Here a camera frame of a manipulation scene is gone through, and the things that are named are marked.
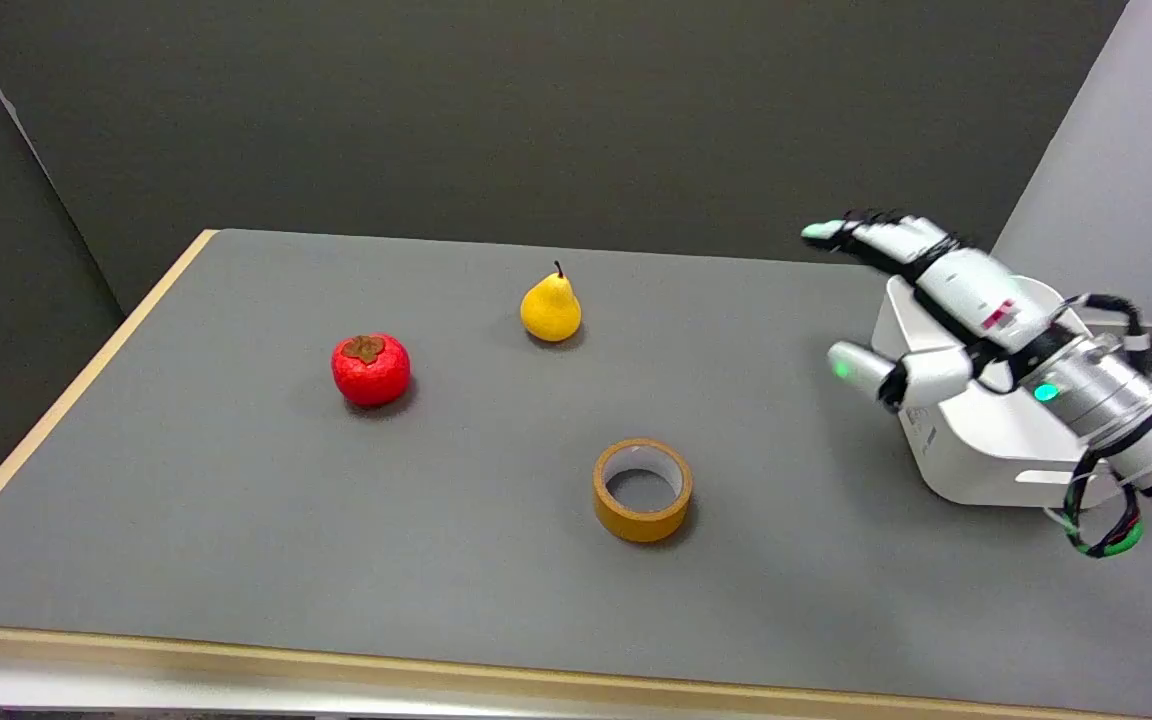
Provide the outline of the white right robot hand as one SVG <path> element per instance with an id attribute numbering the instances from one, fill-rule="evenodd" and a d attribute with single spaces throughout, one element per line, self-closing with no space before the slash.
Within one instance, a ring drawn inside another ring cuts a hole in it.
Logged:
<path id="1" fill-rule="evenodd" d="M 929 219 L 899 211 L 850 211 L 841 219 L 806 225 L 801 237 L 808 247 L 844 252 L 901 279 L 915 304 L 957 341 L 895 361 L 846 341 L 829 347 L 833 374 L 890 414 L 963 395 L 996 361 L 1009 364 L 1011 381 L 1024 381 L 1075 340 L 1052 311 L 1020 287 L 1010 270 Z"/>

